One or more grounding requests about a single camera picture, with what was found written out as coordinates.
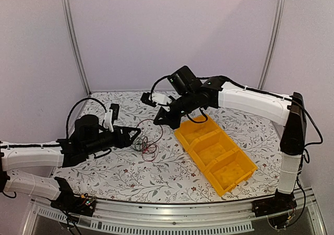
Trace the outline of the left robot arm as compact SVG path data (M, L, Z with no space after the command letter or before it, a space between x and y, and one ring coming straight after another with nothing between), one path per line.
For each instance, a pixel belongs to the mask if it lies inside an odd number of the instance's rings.
M74 122L65 138L40 144L1 143L1 193L24 193L57 201L66 211L74 210L78 201L68 182L59 177L44 178L23 172L30 167L69 168L85 162L90 155L112 148L130 147L141 133L139 128L116 126L120 106L103 107L104 119L86 114Z

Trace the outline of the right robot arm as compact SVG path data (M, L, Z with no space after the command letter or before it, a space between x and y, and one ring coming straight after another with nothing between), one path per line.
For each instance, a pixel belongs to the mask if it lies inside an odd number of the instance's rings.
M270 201L274 212L281 212L290 203L297 176L300 172L302 155L309 145L306 143L307 122L312 122L300 93L281 95L273 92L243 86L226 76L197 77L188 66L183 66L170 75L163 76L178 93L179 98L156 93L153 89L147 95L149 104L160 106L155 117L158 125L179 128L181 118L196 109L228 108L260 116L283 126L280 141L282 164L277 195Z

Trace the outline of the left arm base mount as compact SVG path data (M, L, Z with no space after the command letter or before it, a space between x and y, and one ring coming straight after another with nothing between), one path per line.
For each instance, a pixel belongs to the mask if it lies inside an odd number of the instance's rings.
M51 207L66 213L79 214L92 217L96 208L96 197L87 193L76 195L68 182L59 177L54 177L59 185L60 194L55 200L51 200Z

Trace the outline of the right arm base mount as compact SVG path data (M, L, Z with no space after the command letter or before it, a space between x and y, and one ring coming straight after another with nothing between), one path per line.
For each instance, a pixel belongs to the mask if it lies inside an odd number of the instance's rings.
M252 212L255 217L267 216L267 221L275 230L285 230L299 221L306 207L306 192L300 188L303 194L303 204L300 214L296 217L297 202L295 195L283 194L278 191L273 197L252 201Z

